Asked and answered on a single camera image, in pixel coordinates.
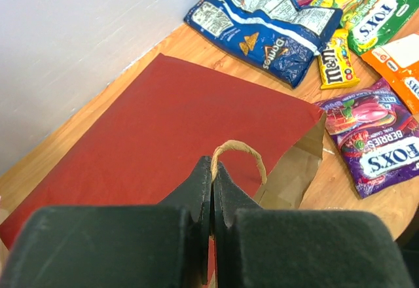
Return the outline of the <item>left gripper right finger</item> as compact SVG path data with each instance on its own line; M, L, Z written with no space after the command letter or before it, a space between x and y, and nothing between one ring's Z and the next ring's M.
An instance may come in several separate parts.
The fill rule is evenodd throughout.
M386 225L366 211L261 208L219 165L218 287L412 287Z

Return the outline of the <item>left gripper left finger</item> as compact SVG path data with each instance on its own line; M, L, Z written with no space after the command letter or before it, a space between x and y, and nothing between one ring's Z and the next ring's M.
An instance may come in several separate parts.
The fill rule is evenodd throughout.
M25 223L2 287L201 287L208 280L211 159L155 205L48 206Z

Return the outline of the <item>red paper bag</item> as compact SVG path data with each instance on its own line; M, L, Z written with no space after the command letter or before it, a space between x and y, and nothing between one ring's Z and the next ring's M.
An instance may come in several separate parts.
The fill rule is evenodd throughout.
M155 205L230 139L273 171L302 140L320 144L323 129L315 105L159 55L11 213L1 239L11 252L42 207Z

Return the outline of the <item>yellow M&M's packet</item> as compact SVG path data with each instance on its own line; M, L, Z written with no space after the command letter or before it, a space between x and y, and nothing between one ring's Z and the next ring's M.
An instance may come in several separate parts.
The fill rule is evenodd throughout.
M360 82L354 73L348 35L348 30L337 29L318 57L321 90L351 88Z

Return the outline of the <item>blue Doritos chip bag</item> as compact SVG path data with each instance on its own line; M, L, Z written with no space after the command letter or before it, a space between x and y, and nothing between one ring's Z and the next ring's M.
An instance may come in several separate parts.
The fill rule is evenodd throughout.
M221 50L296 88L341 18L341 9L295 0L199 0L184 21Z

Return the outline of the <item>orange snack packet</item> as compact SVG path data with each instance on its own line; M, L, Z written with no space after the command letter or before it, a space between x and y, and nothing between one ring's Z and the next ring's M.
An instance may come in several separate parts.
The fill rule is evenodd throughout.
M409 111L418 114L418 32L361 55L389 83Z

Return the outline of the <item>green snack packet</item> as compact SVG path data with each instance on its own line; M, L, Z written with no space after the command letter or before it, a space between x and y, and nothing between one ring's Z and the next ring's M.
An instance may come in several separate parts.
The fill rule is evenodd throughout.
M313 0L315 7L342 9L340 26L358 56L384 45L413 17L418 0Z

